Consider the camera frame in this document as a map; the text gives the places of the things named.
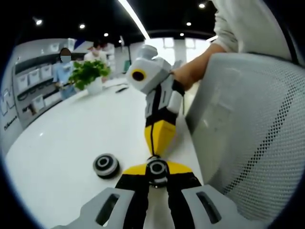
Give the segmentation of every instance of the gray plastic casing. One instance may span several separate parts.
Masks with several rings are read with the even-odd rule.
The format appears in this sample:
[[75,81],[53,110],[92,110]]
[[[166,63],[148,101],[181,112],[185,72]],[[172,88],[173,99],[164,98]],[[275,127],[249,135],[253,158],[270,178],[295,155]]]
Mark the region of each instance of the gray plastic casing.
[[[196,229],[264,229],[267,226],[260,221],[248,220],[237,212],[236,204],[210,185],[182,190]],[[214,224],[201,203],[198,195],[203,195],[212,209],[216,210],[220,220]]]
[[[111,195],[115,195],[118,200],[107,225],[101,226],[96,219]],[[81,214],[75,221],[67,226],[56,226],[53,229],[122,229],[133,195],[134,191],[131,190],[108,187],[81,208]]]

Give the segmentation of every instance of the shelving unit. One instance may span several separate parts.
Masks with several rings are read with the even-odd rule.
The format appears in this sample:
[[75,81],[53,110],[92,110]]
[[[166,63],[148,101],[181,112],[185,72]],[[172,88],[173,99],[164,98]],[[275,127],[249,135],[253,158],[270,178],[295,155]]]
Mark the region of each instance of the shelving unit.
[[22,97],[24,94],[26,94],[27,92],[29,92],[30,90],[33,90],[35,87],[39,87],[40,85],[44,84],[47,81],[52,81],[53,80],[53,76],[49,77],[47,79],[42,79],[39,82],[29,85],[27,88],[25,88],[24,90],[22,90],[21,92],[17,93],[17,97]]
[[[75,61],[77,59],[83,59],[85,53],[72,53],[71,54],[71,60]],[[43,98],[45,99],[48,96],[51,96],[54,93],[57,93],[58,90],[55,88],[54,84],[52,83],[54,78],[54,66],[59,61],[59,54],[56,53],[50,53],[46,55],[42,55],[40,57],[36,57],[33,59],[25,60],[23,62],[20,62],[15,65],[15,67],[12,70],[12,84],[14,89],[14,99],[16,104],[17,113],[19,116],[19,120],[21,122],[22,127],[25,129],[27,128],[32,122],[34,122],[40,115],[42,115],[44,112],[51,109],[53,106],[60,103],[62,100],[59,99],[50,105],[42,108],[37,112],[36,114],[29,117],[26,115],[25,111],[30,106],[32,100],[39,96],[43,95]],[[17,85],[17,77],[28,74],[29,72],[41,68],[45,65],[52,65],[52,76],[41,79],[39,82],[29,85],[27,88],[19,91],[18,85]]]
[[43,113],[45,113],[46,111],[50,110],[52,107],[54,107],[55,105],[59,104],[60,102],[62,102],[62,99],[59,99],[56,102],[53,102],[52,104],[50,104],[49,106],[45,106],[44,108],[42,108],[38,113],[34,114],[31,119],[26,119],[24,120],[24,126],[28,127],[32,122],[34,122],[40,115],[42,115]]

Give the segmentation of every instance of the recessed light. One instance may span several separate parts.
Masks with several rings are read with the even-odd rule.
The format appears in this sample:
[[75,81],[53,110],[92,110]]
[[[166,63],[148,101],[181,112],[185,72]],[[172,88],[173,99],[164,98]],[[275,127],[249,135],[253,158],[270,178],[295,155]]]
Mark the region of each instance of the recessed light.
[[41,25],[42,24],[42,20],[37,20],[36,21],[36,25]]

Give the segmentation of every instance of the white desk surface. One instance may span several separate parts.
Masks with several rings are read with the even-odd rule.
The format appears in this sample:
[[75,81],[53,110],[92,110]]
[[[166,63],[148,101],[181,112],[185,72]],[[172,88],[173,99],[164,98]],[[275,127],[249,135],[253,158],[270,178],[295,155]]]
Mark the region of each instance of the white desk surface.
[[[114,79],[105,85],[125,82]],[[80,92],[33,122],[6,156],[12,185],[27,210],[44,228],[67,225],[81,207],[119,177],[102,180],[92,164],[104,153],[117,157],[122,170],[143,164],[150,156],[144,138],[144,94],[131,86],[115,86],[89,96]],[[190,133],[183,116],[165,158],[193,169],[203,184]],[[170,229],[173,221],[165,189],[150,189],[146,229]]]

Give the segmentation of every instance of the human hand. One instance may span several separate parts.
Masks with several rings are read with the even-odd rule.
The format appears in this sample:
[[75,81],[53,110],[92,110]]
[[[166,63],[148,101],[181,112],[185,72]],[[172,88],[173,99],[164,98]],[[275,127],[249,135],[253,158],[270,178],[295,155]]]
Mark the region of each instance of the human hand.
[[171,74],[174,75],[175,80],[177,80],[183,85],[185,91],[189,90],[194,84],[194,81],[191,76],[191,71],[188,69],[187,65],[172,70]]
[[106,82],[107,81],[107,78],[106,77],[102,77],[102,82]]

